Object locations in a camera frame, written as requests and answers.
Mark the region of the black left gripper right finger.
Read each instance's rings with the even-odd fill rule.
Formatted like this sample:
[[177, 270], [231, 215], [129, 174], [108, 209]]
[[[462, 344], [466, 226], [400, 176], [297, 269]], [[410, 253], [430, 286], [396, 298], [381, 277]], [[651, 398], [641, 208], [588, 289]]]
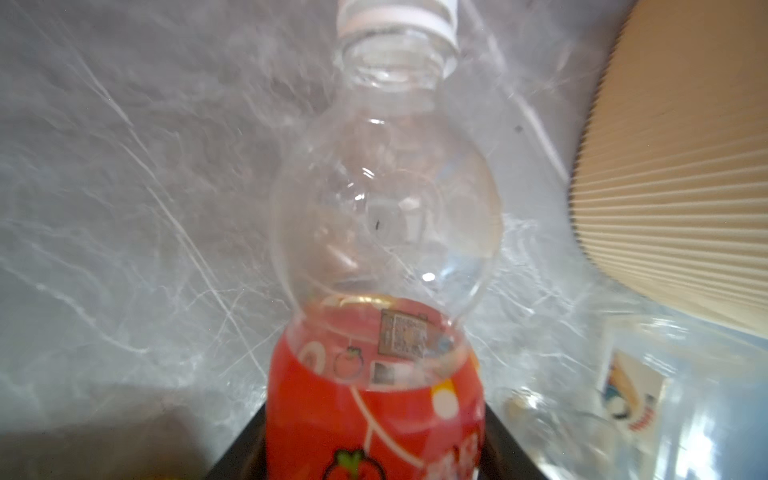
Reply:
[[479, 479], [547, 479], [488, 404], [485, 405], [485, 429], [479, 460]]

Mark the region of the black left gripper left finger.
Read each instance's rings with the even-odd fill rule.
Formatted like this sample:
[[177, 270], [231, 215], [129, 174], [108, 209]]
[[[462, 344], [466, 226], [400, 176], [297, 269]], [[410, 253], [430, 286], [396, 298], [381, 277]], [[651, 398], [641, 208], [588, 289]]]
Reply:
[[266, 480], [266, 405], [263, 404], [205, 480]]

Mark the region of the small red label clear bottle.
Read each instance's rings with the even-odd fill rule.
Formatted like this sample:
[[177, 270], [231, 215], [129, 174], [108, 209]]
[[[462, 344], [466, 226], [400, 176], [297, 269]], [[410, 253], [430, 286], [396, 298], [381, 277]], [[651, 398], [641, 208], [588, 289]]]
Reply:
[[763, 479], [767, 344], [694, 321], [616, 316], [579, 401], [511, 391], [502, 415], [547, 479]]

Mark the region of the red strawberry label bottle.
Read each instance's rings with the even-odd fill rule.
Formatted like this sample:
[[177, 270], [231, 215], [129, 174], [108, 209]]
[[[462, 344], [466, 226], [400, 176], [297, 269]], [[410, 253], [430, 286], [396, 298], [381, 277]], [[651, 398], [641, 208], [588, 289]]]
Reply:
[[439, 104], [454, 1], [342, 1], [337, 90], [282, 162], [270, 253], [271, 479], [472, 479], [485, 433], [463, 321], [502, 236], [488, 164]]

